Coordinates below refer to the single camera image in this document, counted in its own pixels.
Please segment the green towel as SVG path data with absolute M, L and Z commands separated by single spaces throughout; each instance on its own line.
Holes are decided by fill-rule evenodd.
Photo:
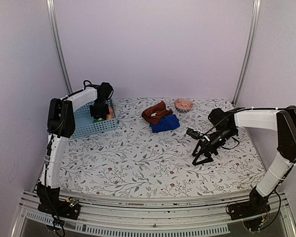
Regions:
M 93 119 L 93 123 L 98 123 L 98 122 L 103 122 L 103 121 L 105 121 L 105 120 L 103 120 L 101 118 L 99 118 L 99 119 Z

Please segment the orange bunny towel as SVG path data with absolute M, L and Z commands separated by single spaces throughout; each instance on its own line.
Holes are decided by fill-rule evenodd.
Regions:
M 109 107 L 109 114 L 106 116 L 106 120 L 114 119 L 114 111 L 112 107 Z

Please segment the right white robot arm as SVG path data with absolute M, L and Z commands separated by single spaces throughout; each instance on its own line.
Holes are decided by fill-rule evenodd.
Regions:
M 212 162 L 212 156 L 238 130 L 249 132 L 263 164 L 264 177 L 253 188 L 252 199 L 245 205 L 249 215 L 256 215 L 264 208 L 264 200 L 282 183 L 296 163 L 296 106 L 285 108 L 235 108 L 223 111 L 213 109 L 208 115 L 212 127 L 201 133 L 191 128 L 186 133 L 197 140 L 192 153 L 192 164 Z

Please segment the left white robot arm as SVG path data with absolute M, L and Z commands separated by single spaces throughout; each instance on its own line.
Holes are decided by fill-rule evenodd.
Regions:
M 65 147 L 75 132 L 74 113 L 87 103 L 91 103 L 91 117 L 109 114 L 107 101 L 113 95 L 113 87 L 108 82 L 100 85 L 89 80 L 83 82 L 83 89 L 63 98 L 50 101 L 47 117 L 48 144 L 44 159 L 44 170 L 37 184 L 40 203 L 52 214 L 60 214 L 64 209 L 59 200 L 59 173 Z

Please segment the light blue plastic basket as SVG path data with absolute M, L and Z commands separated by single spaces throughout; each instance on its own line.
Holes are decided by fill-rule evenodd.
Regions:
M 71 138 L 79 138 L 96 133 L 106 132 L 117 128 L 117 118 L 115 114 L 115 106 L 113 100 L 107 101 L 109 108 L 112 108 L 113 118 L 97 121 L 91 117 L 89 106 L 87 103 L 74 112 L 75 130 Z

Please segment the blue towel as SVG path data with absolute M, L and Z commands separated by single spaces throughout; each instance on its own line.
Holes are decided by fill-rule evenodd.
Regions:
M 175 130 L 180 127 L 179 119 L 176 115 L 172 114 L 163 117 L 157 125 L 150 125 L 153 133 L 159 133 L 163 131 Z

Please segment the dark red towel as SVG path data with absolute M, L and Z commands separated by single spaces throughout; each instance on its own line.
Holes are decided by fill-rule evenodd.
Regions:
M 166 109 L 164 101 L 145 109 L 142 112 L 142 118 L 152 125 L 157 125 L 165 116 L 172 115 L 171 109 Z

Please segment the red patterned bowl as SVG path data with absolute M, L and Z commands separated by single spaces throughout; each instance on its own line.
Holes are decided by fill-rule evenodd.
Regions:
M 175 108 L 180 113 L 187 113 L 192 110 L 193 103 L 185 98 L 179 98 L 174 101 Z

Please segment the front aluminium rail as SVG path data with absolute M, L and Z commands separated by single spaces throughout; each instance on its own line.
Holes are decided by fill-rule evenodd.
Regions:
M 131 198 L 73 194 L 80 201 L 77 220 L 53 224 L 38 210 L 36 193 L 24 192 L 12 228 L 14 237 L 296 237 L 296 224 L 284 193 L 271 195 L 263 230 L 246 229 L 258 216 L 232 220 L 230 205 L 248 192 L 203 197 Z

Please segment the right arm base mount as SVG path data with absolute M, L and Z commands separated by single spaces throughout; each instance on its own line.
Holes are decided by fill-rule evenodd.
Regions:
M 268 196 L 261 196 L 256 187 L 249 193 L 249 200 L 243 202 L 235 202 L 226 206 L 226 213 L 230 215 L 232 220 L 249 218 L 256 215 L 259 217 L 244 221 L 244 227 L 250 232 L 259 232 L 265 222 L 265 217 L 270 212 L 271 208 L 268 203 Z

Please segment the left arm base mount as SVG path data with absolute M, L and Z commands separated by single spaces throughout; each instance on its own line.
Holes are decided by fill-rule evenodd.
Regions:
M 71 206 L 70 202 L 59 199 L 60 189 L 39 189 L 37 195 L 39 197 L 38 210 L 47 214 L 67 219 L 77 220 L 80 213 L 80 204 Z

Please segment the left aluminium frame post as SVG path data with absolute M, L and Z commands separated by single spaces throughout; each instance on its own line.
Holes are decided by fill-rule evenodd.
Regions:
M 49 18 L 49 24 L 52 32 L 52 37 L 54 40 L 54 45 L 56 49 L 56 55 L 59 61 L 62 77 L 64 80 L 65 88 L 68 94 L 71 94 L 73 92 L 69 75 L 68 75 L 68 70 L 66 67 L 66 62 L 62 50 L 62 45 L 61 45 L 61 39 L 60 39 L 60 34 L 59 34 L 59 29 L 58 29 L 58 24 L 57 24 L 57 17 L 56 17 L 56 10 L 55 10 L 55 4 L 53 0 L 46 0 L 46 6 L 47 6 L 47 14 Z

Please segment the aluminium frame post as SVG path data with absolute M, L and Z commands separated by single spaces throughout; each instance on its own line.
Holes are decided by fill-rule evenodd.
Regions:
M 254 47 L 254 41 L 255 41 L 257 28 L 258 28 L 260 5 L 261 5 L 261 0 L 253 1 L 253 8 L 252 8 L 252 15 L 251 15 L 247 44 L 245 48 L 245 53 L 244 53 L 244 58 L 241 65 L 239 78 L 238 78 L 236 89 L 232 99 L 232 103 L 234 106 L 236 106 L 239 102 L 241 92 L 244 86 L 244 82 L 246 79 L 246 74 L 249 68 L 250 58 L 251 58 L 252 50 Z
M 59 61 L 62 77 L 64 80 L 65 88 L 68 94 L 71 94 L 73 92 L 69 75 L 68 75 L 68 70 L 66 67 L 66 62 L 62 50 L 62 45 L 61 45 L 61 39 L 60 39 L 60 34 L 59 34 L 59 29 L 58 29 L 58 24 L 57 24 L 57 17 L 56 17 L 56 10 L 55 10 L 55 4 L 53 0 L 46 0 L 46 6 L 47 6 L 47 14 L 49 18 L 49 24 L 52 32 L 52 37 L 54 40 L 54 45 L 56 49 L 56 55 Z

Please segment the right aluminium frame post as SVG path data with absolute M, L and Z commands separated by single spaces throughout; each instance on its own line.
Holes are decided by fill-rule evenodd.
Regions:
M 261 5 L 261 0 L 253 1 L 253 8 L 252 8 L 252 15 L 251 15 L 247 44 L 245 48 L 245 53 L 244 53 L 244 58 L 241 65 L 239 78 L 238 78 L 236 89 L 232 99 L 232 103 L 234 106 L 236 106 L 239 102 L 241 92 L 244 86 L 244 82 L 246 79 L 246 74 L 249 68 L 250 58 L 251 58 L 252 50 L 254 47 L 254 41 L 255 41 L 257 28 L 258 28 L 260 5 Z

